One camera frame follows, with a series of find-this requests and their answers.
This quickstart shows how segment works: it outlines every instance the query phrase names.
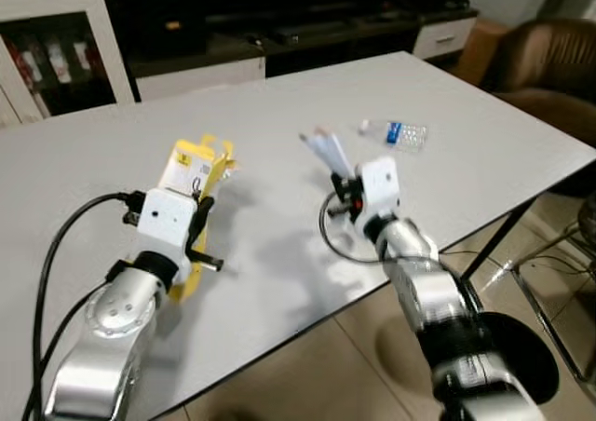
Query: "drawer handle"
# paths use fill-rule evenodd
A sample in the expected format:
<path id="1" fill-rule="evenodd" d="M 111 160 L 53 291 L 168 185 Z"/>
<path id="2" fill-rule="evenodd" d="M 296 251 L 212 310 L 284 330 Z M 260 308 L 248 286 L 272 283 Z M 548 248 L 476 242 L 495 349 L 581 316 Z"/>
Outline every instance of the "drawer handle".
<path id="1" fill-rule="evenodd" d="M 449 36 L 440 37 L 436 40 L 437 44 L 444 44 L 445 42 L 451 42 L 455 39 L 455 34 Z"/>

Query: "beige floor tile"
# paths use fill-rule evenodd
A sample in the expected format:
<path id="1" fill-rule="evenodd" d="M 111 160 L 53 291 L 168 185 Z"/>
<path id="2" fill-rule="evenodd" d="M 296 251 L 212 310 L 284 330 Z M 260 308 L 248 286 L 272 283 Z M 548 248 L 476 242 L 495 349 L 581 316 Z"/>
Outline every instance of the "beige floor tile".
<path id="1" fill-rule="evenodd" d="M 557 237 L 570 223 L 576 221 L 584 199 L 542 194 L 521 218 L 521 223 L 544 239 Z"/>
<path id="2" fill-rule="evenodd" d="M 178 409 L 176 412 L 172 414 L 161 416 L 158 419 L 159 421 L 189 421 L 188 415 L 186 414 L 184 408 Z"/>
<path id="3" fill-rule="evenodd" d="M 488 227 L 488 229 L 475 235 L 471 240 L 465 241 L 465 245 L 467 246 L 466 250 L 468 250 L 468 248 L 473 251 L 480 250 L 487 242 L 488 238 L 490 238 L 491 232 L 494 232 L 493 226 Z M 493 251 L 491 257 L 501 265 L 505 265 L 507 261 L 515 261 L 545 243 L 546 241 L 544 239 L 537 236 L 523 224 L 517 224 Z M 449 251 L 460 250 L 463 249 L 460 249 L 460 245 L 458 245 Z M 556 248 L 549 249 L 542 253 L 542 255 L 555 256 L 570 262 L 575 267 L 581 267 L 581 265 L 575 261 L 576 258 L 572 258 L 565 252 Z M 474 257 L 474 255 L 454 254 L 443 255 L 442 258 L 447 265 L 461 273 L 466 270 L 467 264 L 471 262 L 472 258 L 470 258 L 470 256 L 472 258 Z M 479 269 L 474 276 L 474 283 L 477 285 L 477 289 L 484 289 L 487 287 L 488 283 L 493 283 L 494 274 L 497 270 L 497 266 L 489 261 L 485 262 L 485 264 L 482 265 L 482 268 Z M 521 271 L 523 277 L 534 291 L 537 299 L 541 302 L 545 312 L 549 314 L 550 317 L 556 316 L 569 302 L 573 294 L 581 288 L 588 279 L 588 276 L 585 274 L 570 274 L 569 272 L 572 272 L 572 270 L 569 267 L 557 260 L 547 258 L 533 260 L 524 265 L 521 268 Z M 507 292 L 507 286 L 498 288 L 496 292 L 498 293 L 499 300 L 502 300 L 504 298 L 503 294 Z"/>
<path id="4" fill-rule="evenodd" d="M 577 365 L 584 372 L 593 367 L 596 362 L 596 284 L 593 280 L 576 293 L 552 324 Z"/>
<path id="5" fill-rule="evenodd" d="M 413 419 L 439 419 L 430 370 L 391 286 L 335 318 Z"/>
<path id="6" fill-rule="evenodd" d="M 334 319 L 186 409 L 192 421 L 411 419 Z"/>
<path id="7" fill-rule="evenodd" d="M 487 274 L 488 265 L 479 269 L 478 275 L 473 279 L 476 285 L 483 274 Z M 567 370 L 556 347 L 538 322 L 530 304 L 525 300 L 522 291 L 517 286 L 511 275 L 505 275 L 494 282 L 490 287 L 480 292 L 482 303 L 486 310 L 508 314 L 521 320 L 546 342 L 557 361 L 560 374 L 559 391 L 548 403 L 541 406 L 542 412 L 549 421 L 573 419 L 574 421 L 588 421 L 596 418 L 596 407 L 590 402 L 582 389 L 577 385 L 573 376 Z"/>

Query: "black cable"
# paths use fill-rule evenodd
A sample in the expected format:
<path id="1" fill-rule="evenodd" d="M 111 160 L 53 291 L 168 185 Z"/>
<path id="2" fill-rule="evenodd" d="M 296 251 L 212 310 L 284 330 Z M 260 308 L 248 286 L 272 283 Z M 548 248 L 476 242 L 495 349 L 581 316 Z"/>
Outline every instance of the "black cable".
<path id="1" fill-rule="evenodd" d="M 41 374 L 42 375 L 46 372 L 47 365 L 49 364 L 49 361 L 51 360 L 52 355 L 54 354 L 54 350 L 56 349 L 56 346 L 58 346 L 58 343 L 62 337 L 62 334 L 64 333 L 64 331 L 66 331 L 66 327 L 68 326 L 70 321 L 76 315 L 78 310 L 81 307 L 83 307 L 83 305 L 87 302 L 89 297 L 95 291 L 97 291 L 99 288 L 101 288 L 104 284 L 105 283 L 102 283 L 99 286 L 97 286 L 96 288 L 94 288 L 92 291 L 88 292 L 84 297 L 82 297 L 78 302 L 76 302 L 74 304 L 74 306 L 71 307 L 70 310 L 66 313 L 66 315 L 64 316 L 64 318 L 62 319 L 62 321 L 60 323 L 60 326 L 54 333 L 52 340 L 49 342 L 49 345 L 47 346 L 46 354 L 44 355 L 44 358 L 41 360 Z M 27 404 L 25 405 L 25 411 L 23 413 L 22 421 L 29 420 L 29 415 L 31 414 L 31 411 L 33 408 L 34 408 L 34 389 L 33 389 L 33 387 L 31 387 L 31 390 L 29 391 L 29 398 L 27 399 Z"/>
<path id="2" fill-rule="evenodd" d="M 435 265 L 438 265 L 439 267 L 441 267 L 444 270 L 451 270 L 449 267 L 445 266 L 440 260 L 434 260 L 427 256 L 397 255 L 397 256 L 393 256 L 390 258 L 383 258 L 383 259 L 381 259 L 381 258 L 362 259 L 362 258 L 353 257 L 353 256 L 345 253 L 344 251 L 339 250 L 337 247 L 335 247 L 333 245 L 332 241 L 329 239 L 329 235 L 327 233 L 327 225 L 325 224 L 325 214 L 327 213 L 327 209 L 329 208 L 330 202 L 336 196 L 337 196 L 337 194 L 334 191 L 332 191 L 327 195 L 327 197 L 325 197 L 325 200 L 323 200 L 320 210 L 318 211 L 318 231 L 320 232 L 320 235 L 322 236 L 323 241 L 325 242 L 327 247 L 329 247 L 338 256 L 341 256 L 342 258 L 344 258 L 348 261 L 351 261 L 352 263 L 357 263 L 359 265 L 383 265 L 383 264 L 387 264 L 387 263 L 396 263 L 400 260 L 405 260 L 405 261 L 430 262 L 430 263 L 434 263 Z"/>
<path id="3" fill-rule="evenodd" d="M 530 265 L 531 267 L 536 267 L 536 266 L 540 266 L 540 267 L 545 267 L 547 269 L 550 270 L 554 270 L 555 272 L 559 272 L 560 274 L 564 274 L 564 275 L 583 275 L 588 273 L 588 271 L 578 271 L 578 272 L 569 272 L 568 270 L 562 270 L 558 267 L 553 267 L 552 265 L 540 265 L 538 263 L 525 263 L 523 265 L 521 265 L 521 267 L 525 266 L 525 265 Z"/>
<path id="4" fill-rule="evenodd" d="M 558 261 L 559 263 L 562 263 L 562 264 L 566 265 L 567 267 L 569 267 L 571 270 L 573 270 L 577 274 L 584 274 L 584 273 L 588 272 L 587 270 L 578 269 L 577 267 L 575 267 L 574 265 L 572 265 L 568 261 L 563 260 L 563 258 L 559 258 L 557 256 L 553 256 L 553 255 L 539 255 L 539 256 L 536 256 L 534 259 L 535 260 L 539 260 L 540 258 L 545 258 L 545 259 L 548 259 L 548 260 Z"/>
<path id="5" fill-rule="evenodd" d="M 42 419 L 42 357 L 41 357 L 41 334 L 43 326 L 44 316 L 44 305 L 46 303 L 46 292 L 47 282 L 49 278 L 49 272 L 54 262 L 56 252 L 60 246 L 60 243 L 68 230 L 73 224 L 87 211 L 93 207 L 107 202 L 109 200 L 121 200 L 126 201 L 128 198 L 127 193 L 111 193 L 109 195 L 103 195 L 95 197 L 88 203 L 77 209 L 66 222 L 62 225 L 56 236 L 52 239 L 52 242 L 47 250 L 46 260 L 42 267 L 41 276 L 39 278 L 39 286 L 37 288 L 37 301 L 35 302 L 35 316 L 34 316 L 34 333 L 33 333 L 33 345 L 32 345 L 32 360 L 33 360 L 33 413 L 34 420 L 40 421 Z M 27 419 L 28 414 L 23 414 L 24 419 Z"/>

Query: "white table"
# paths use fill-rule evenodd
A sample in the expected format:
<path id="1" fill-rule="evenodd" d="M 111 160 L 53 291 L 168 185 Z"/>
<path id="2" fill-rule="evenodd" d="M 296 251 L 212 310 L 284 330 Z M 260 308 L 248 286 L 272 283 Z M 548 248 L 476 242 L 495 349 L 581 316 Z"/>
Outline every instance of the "white table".
<path id="1" fill-rule="evenodd" d="M 193 398 L 382 286 L 380 268 L 339 261 L 319 239 L 318 207 L 331 184 L 298 139 L 321 125 L 352 161 L 371 159 L 386 149 L 357 135 L 363 118 L 429 127 L 423 152 L 393 153 L 402 212 L 440 248 L 596 159 L 585 144 L 405 53 L 3 130 L 0 418 L 20 416 L 31 384 L 34 295 L 52 236 L 91 197 L 154 186 L 178 138 L 212 132 L 236 143 L 240 170 L 210 219 L 209 253 L 226 266 L 206 272 L 178 312 L 163 314 L 169 329 L 153 343 L 130 419 Z M 96 209 L 63 243 L 46 338 L 126 252 L 134 231 L 122 213 L 116 204 Z M 56 358 L 76 329 L 74 322 Z"/>

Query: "brown leather chair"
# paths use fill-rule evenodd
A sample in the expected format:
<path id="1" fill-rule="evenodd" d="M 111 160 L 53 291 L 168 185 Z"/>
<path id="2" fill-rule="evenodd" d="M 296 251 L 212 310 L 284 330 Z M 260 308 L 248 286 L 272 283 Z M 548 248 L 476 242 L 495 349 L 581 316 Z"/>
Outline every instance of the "brown leather chair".
<path id="1" fill-rule="evenodd" d="M 535 20 L 506 34 L 481 87 L 596 147 L 596 22 Z M 596 164 L 552 191 L 584 196 Z"/>

